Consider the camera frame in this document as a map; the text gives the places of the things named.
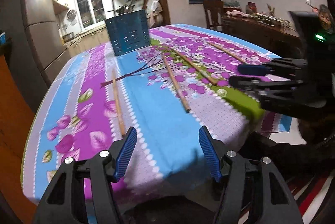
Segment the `wooden dining chair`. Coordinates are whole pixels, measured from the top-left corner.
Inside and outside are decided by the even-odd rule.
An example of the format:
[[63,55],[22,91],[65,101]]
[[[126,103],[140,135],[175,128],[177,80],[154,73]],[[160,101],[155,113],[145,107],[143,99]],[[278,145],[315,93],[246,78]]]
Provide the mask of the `wooden dining chair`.
[[222,19],[224,15],[224,3],[221,0],[204,0],[203,7],[206,16],[207,29],[224,31]]

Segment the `orange wooden cabinet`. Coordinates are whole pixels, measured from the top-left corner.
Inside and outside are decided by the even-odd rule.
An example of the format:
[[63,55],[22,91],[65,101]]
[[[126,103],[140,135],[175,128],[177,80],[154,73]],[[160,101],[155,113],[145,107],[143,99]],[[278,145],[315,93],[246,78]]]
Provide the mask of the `orange wooden cabinet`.
[[31,223],[36,205],[23,194],[21,164],[34,113],[19,92],[1,56],[1,193],[22,223]]

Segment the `kitchen window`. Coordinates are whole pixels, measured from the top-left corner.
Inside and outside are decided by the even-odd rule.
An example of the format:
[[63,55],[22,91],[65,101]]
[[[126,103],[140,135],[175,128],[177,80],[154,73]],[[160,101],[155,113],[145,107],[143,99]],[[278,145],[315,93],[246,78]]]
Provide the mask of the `kitchen window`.
[[102,0],[76,0],[83,28],[102,23],[106,19]]

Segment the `dark wooden side table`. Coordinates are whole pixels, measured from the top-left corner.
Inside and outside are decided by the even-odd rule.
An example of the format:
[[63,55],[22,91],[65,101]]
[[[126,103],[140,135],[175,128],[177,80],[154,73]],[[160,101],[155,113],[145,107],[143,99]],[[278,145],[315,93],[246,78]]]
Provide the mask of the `dark wooden side table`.
[[283,58],[302,59],[304,50],[299,37],[241,17],[222,18],[223,31],[236,38],[260,46]]

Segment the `wooden chopstick one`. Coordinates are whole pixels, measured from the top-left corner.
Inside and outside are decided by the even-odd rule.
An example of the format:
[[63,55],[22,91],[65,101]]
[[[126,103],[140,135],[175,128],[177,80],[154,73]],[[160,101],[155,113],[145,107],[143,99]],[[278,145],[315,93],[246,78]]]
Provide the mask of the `wooden chopstick one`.
[[114,68],[112,69],[112,88],[113,88],[113,97],[114,97],[115,105],[116,105],[119,130],[120,130],[121,136],[124,137],[125,136],[125,125],[123,122],[123,117],[122,117],[122,112],[121,112],[121,107],[120,107],[119,94],[118,94],[117,84],[116,84],[116,71]]

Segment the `silver refrigerator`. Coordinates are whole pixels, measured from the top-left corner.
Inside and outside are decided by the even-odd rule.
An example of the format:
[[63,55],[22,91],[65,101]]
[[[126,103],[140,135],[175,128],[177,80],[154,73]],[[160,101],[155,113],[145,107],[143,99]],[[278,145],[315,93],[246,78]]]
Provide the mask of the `silver refrigerator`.
[[13,42],[10,70],[19,88],[49,87],[70,60],[53,0],[1,0],[1,26]]

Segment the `wooden chopstick three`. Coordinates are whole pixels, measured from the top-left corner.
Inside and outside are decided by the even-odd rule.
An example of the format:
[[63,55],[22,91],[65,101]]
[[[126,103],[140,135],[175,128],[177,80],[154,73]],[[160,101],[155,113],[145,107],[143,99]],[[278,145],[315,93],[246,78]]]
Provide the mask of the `wooden chopstick three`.
[[191,111],[191,108],[190,108],[190,106],[189,106],[189,104],[188,104],[186,98],[185,98],[184,95],[183,95],[183,91],[181,90],[181,88],[180,88],[180,86],[179,86],[179,83],[178,83],[177,80],[175,79],[175,76],[173,75],[173,72],[172,72],[172,70],[171,70],[171,68],[170,68],[170,66],[169,66],[169,64],[168,64],[168,61],[167,61],[166,57],[164,56],[164,54],[161,54],[161,57],[162,57],[162,59],[163,59],[163,61],[164,61],[164,64],[165,64],[165,66],[166,66],[166,69],[167,69],[167,72],[168,72],[168,74],[169,74],[169,77],[170,77],[170,79],[171,79],[171,81],[172,81],[172,83],[173,83],[173,86],[174,86],[174,88],[175,88],[175,91],[176,91],[177,95],[178,95],[179,98],[180,98],[180,101],[181,101],[181,103],[182,103],[182,105],[183,105],[183,108],[184,108],[184,110],[185,110],[187,113],[189,113],[189,112]]

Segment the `wooden chopstick five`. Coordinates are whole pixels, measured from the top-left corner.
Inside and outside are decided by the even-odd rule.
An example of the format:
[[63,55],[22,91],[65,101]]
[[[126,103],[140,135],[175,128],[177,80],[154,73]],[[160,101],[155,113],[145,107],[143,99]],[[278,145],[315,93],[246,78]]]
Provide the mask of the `wooden chopstick five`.
[[173,48],[170,48],[173,52],[175,52],[178,56],[183,58],[184,61],[188,62],[190,66],[192,66],[194,69],[196,69],[204,78],[206,78],[212,85],[217,86],[218,81],[212,78],[204,69],[196,65],[191,59],[187,58],[183,54],[179,53],[178,51],[174,50]]

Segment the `blue perforated utensil holder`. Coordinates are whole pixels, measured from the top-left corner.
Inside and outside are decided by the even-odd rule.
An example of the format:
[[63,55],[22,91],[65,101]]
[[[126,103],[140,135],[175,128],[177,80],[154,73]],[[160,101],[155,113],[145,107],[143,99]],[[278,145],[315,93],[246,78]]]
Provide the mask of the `blue perforated utensil holder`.
[[106,19],[105,24],[115,56],[121,56],[151,44],[144,9]]

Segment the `wooden chopstick eight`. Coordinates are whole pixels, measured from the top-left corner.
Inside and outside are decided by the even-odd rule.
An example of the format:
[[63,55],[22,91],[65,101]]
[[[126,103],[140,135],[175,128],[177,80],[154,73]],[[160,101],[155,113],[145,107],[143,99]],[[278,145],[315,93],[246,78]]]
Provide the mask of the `wooden chopstick eight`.
[[241,62],[242,64],[248,64],[247,62],[245,62],[242,58],[236,56],[235,54],[231,53],[230,51],[228,51],[227,49],[223,48],[222,46],[220,45],[217,45],[217,44],[214,44],[214,43],[211,43],[211,42],[207,42],[209,45],[225,52],[226,54],[228,54],[229,56],[233,57],[234,59],[238,60],[239,62]]

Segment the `floral purple tablecloth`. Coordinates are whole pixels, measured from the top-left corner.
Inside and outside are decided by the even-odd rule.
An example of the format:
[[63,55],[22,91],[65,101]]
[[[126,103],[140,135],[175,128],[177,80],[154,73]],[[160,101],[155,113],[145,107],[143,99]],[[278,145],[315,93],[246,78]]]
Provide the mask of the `floral purple tablecloth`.
[[[185,191],[208,173],[198,142],[206,126],[214,138],[239,149],[251,131],[265,135],[288,131],[292,119],[267,113],[251,95],[232,88],[240,62],[209,45],[222,46],[249,64],[274,58],[242,39],[192,25],[151,29],[150,46],[115,56],[105,43],[71,58],[47,91],[28,134],[22,163],[23,194],[38,202],[61,161],[93,157],[121,139],[112,88],[112,69],[125,128],[137,131],[137,144],[125,176],[113,185],[122,199]],[[170,48],[204,69],[212,85]],[[179,83],[187,113],[164,61]]]

